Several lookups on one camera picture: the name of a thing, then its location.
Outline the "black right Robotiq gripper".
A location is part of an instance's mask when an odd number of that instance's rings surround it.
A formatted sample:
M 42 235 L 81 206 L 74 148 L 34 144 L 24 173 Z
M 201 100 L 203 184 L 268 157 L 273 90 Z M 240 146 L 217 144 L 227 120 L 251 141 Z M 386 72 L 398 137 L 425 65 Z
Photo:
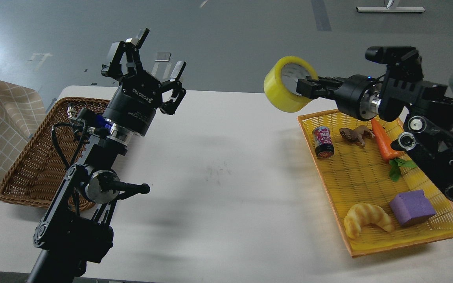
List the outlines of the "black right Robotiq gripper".
M 306 77 L 297 81 L 297 94 L 309 103 L 318 98 L 335 100 L 338 110 L 358 120 L 371 120 L 379 114 L 382 83 L 365 75 L 340 81 L 332 77 Z

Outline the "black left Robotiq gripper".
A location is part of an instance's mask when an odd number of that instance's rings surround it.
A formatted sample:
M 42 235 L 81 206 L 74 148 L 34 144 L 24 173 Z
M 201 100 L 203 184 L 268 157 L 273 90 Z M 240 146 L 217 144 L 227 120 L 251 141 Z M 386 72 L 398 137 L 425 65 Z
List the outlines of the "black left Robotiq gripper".
M 174 115 L 186 95 L 180 78 L 187 63 L 178 61 L 168 81 L 160 82 L 145 72 L 140 48 L 150 30 L 144 28 L 133 38 L 112 43 L 108 52 L 108 64 L 103 64 L 101 75 L 112 78 L 119 87 L 106 107 L 103 118 L 120 125 L 139 136 L 145 136 L 156 115 L 157 108 L 165 115 Z M 171 96 L 162 102 L 162 94 Z

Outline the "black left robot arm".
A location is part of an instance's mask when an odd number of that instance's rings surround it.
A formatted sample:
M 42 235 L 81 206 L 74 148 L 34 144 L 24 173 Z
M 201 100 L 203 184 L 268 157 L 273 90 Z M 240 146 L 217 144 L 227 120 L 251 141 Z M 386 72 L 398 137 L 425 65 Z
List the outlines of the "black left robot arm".
M 134 135 L 145 136 L 160 110 L 173 115 L 185 97 L 180 77 L 186 63 L 176 63 L 161 82 L 140 60 L 149 29 L 112 44 L 101 74 L 119 83 L 102 114 L 76 112 L 68 104 L 68 122 L 52 126 L 52 143 L 65 175 L 36 226 L 33 244 L 41 249 L 28 283 L 72 283 L 88 262 L 100 263 L 113 247 L 110 226 L 117 201 L 150 192 L 148 184 L 122 182 L 112 165 L 127 153 Z

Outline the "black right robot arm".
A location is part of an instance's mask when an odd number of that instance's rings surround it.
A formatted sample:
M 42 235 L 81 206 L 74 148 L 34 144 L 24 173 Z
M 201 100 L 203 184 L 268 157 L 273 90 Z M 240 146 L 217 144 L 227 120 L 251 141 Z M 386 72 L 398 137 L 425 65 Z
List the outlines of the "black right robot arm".
M 365 58 L 384 64 L 379 78 L 306 77 L 297 83 L 304 98 L 334 100 L 336 110 L 301 115 L 298 123 L 324 185 L 342 239 L 351 257 L 453 238 L 453 99 L 445 85 L 423 79 L 415 47 L 373 46 Z M 339 129 L 378 121 L 395 149 L 416 168 L 401 168 L 389 179 L 374 142 L 348 147 Z M 424 192 L 435 209 L 425 221 L 401 226 L 391 203 L 398 195 Z

